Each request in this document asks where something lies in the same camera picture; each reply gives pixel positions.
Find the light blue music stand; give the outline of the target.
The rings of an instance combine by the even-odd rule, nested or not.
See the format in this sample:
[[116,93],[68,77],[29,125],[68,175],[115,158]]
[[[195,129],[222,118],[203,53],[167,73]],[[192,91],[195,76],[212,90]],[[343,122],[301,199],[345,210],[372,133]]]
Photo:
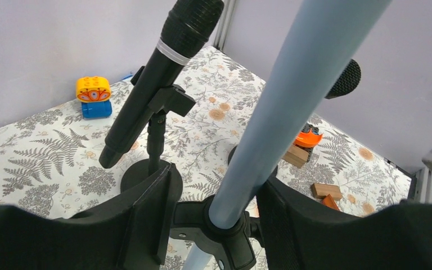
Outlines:
[[335,84],[389,1],[304,1],[209,206],[232,228]]

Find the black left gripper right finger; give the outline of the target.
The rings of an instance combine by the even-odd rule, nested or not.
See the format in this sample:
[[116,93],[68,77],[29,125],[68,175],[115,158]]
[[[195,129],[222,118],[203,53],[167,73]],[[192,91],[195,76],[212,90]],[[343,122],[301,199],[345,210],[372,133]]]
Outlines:
[[269,269],[432,269],[432,204],[404,202],[360,218],[275,177],[256,200]]

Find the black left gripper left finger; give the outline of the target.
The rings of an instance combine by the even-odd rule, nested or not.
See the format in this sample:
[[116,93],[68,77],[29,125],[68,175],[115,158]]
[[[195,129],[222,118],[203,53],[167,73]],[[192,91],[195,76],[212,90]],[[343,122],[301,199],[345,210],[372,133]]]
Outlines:
[[70,218],[0,205],[0,269],[159,269],[181,193],[170,164]]

